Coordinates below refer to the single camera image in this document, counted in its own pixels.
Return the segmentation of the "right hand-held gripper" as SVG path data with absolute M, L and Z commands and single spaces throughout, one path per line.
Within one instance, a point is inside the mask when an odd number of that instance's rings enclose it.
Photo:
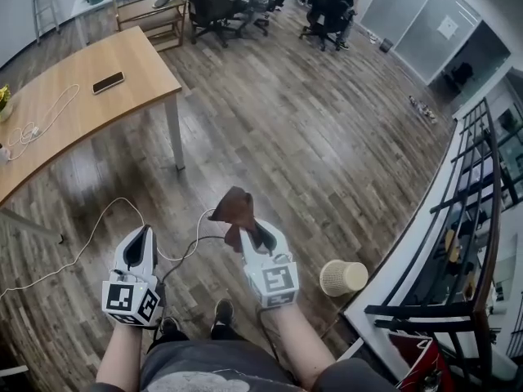
M 289 253 L 284 234 L 266 220 L 256 219 L 256 228 L 261 243 L 270 254 L 284 254 L 262 261 L 253 236 L 248 230 L 239 228 L 244 257 L 244 273 L 248 284 L 262 308 L 279 308 L 297 301 L 297 263 L 287 256 Z

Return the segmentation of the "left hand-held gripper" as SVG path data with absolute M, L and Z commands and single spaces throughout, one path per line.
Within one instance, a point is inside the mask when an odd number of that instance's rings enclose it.
M 157 239 L 152 227 L 134 229 L 116 247 L 117 269 L 112 269 L 109 279 L 102 283 L 103 312 L 117 323 L 158 326 L 163 302 L 158 279 L 153 275 L 157 263 Z

